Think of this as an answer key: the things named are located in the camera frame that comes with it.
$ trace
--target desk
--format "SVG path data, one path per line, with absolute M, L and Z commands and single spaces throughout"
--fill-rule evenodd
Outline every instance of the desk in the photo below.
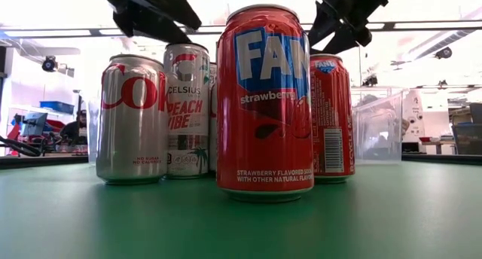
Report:
M 479 258 L 482 167 L 357 168 L 300 200 L 229 200 L 212 178 L 105 186 L 87 164 L 0 171 L 2 259 Z
M 422 142 L 422 145 L 435 145 L 436 153 L 442 154 L 442 145 L 455 145 L 455 141 Z

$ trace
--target plastic bin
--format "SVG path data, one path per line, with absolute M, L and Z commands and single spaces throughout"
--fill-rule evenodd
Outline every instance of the plastic bin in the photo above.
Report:
M 401 162 L 403 91 L 353 108 L 355 164 Z
M 482 154 L 482 124 L 457 124 L 452 130 L 458 154 Z
M 50 108 L 54 111 L 67 113 L 67 114 L 74 114 L 74 106 L 70 104 L 65 104 L 63 102 L 58 101 L 40 101 L 41 108 Z

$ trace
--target aluminum can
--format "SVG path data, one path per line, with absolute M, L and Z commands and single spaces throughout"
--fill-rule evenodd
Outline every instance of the aluminum can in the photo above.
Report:
M 218 130 L 216 113 L 218 110 L 218 89 L 216 88 L 216 78 L 218 77 L 218 67 L 216 63 L 209 64 L 209 171 L 216 172 L 218 162 Z
M 355 174 L 349 75 L 340 57 L 310 57 L 313 167 L 317 183 L 341 183 Z
M 166 76 L 162 63 L 117 55 L 102 74 L 97 176 L 107 184 L 157 182 L 167 170 Z
M 310 56 L 297 15 L 231 14 L 218 43 L 218 186 L 235 200 L 285 202 L 313 187 Z
M 209 166 L 209 55 L 198 44 L 166 46 L 169 153 L 167 177 L 197 178 Z

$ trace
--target soda can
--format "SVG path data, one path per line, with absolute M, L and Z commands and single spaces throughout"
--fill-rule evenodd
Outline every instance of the soda can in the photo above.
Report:
M 218 162 L 218 130 L 216 111 L 218 110 L 218 89 L 216 89 L 216 78 L 218 77 L 218 67 L 216 63 L 209 64 L 209 171 L 216 172 Z
M 341 183 L 355 174 L 348 71 L 340 57 L 310 57 L 313 164 L 317 183 Z
M 169 44 L 167 177 L 198 178 L 209 166 L 209 55 L 198 44 Z
M 218 43 L 218 186 L 235 200 L 285 202 L 313 187 L 309 45 L 297 15 L 254 5 Z
M 102 74 L 97 176 L 107 184 L 157 182 L 167 170 L 166 76 L 162 63 L 117 55 Z

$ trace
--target can rim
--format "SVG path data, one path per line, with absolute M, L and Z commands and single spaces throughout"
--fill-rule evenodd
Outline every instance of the can rim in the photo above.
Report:
M 240 8 L 240 9 L 234 11 L 233 13 L 231 13 L 231 14 L 227 17 L 227 19 L 226 19 L 226 24 L 227 24 L 227 22 L 229 22 L 229 20 L 230 20 L 231 18 L 233 18 L 235 15 L 237 15 L 237 14 L 243 12 L 243 11 L 250 10 L 250 9 L 252 9 L 252 8 L 277 8 L 277 9 L 280 9 L 280 10 L 284 10 L 284 11 L 287 11 L 287 12 L 293 14 L 293 15 L 296 17 L 296 20 L 297 20 L 298 22 L 300 22 L 300 17 L 299 17 L 298 14 L 297 14 L 295 11 L 293 11 L 291 8 L 287 8 L 287 7 L 285 7 L 285 6 L 281 6 L 281 5 L 277 5 L 277 4 L 255 4 L 255 5 L 249 5 L 249 6 Z
M 137 58 L 141 58 L 141 59 L 147 59 L 147 60 L 150 60 L 150 61 L 153 61 L 157 64 L 160 64 L 161 66 L 163 66 L 164 68 L 164 64 L 162 64 L 160 61 L 156 60 L 156 59 L 152 59 L 148 56 L 141 56 L 141 55 L 135 55 L 135 54 L 118 54 L 118 55 L 115 55 L 115 56 L 111 56 L 111 58 L 109 59 L 109 61 L 113 60 L 113 59 L 117 59 L 117 58 L 120 58 L 120 57 L 128 57 L 128 56 L 131 56 L 131 57 L 137 57 Z
M 340 56 L 337 56 L 337 55 L 334 55 L 334 54 L 328 54 L 328 53 L 317 53 L 317 54 L 313 54 L 313 55 L 310 55 L 310 58 L 311 58 L 311 57 L 315 57 L 315 56 L 333 57 L 333 58 L 335 58 L 335 59 L 339 59 L 339 60 L 343 61 L 343 59 L 342 59 Z
M 207 53 L 209 53 L 209 50 L 201 44 L 196 44 L 196 43 L 179 43 L 179 44 L 180 45 L 195 45 L 195 46 L 203 48 Z M 168 45 L 166 45 L 166 48 L 168 48 L 170 46 L 173 46 L 173 45 L 178 45 L 178 44 L 168 44 Z

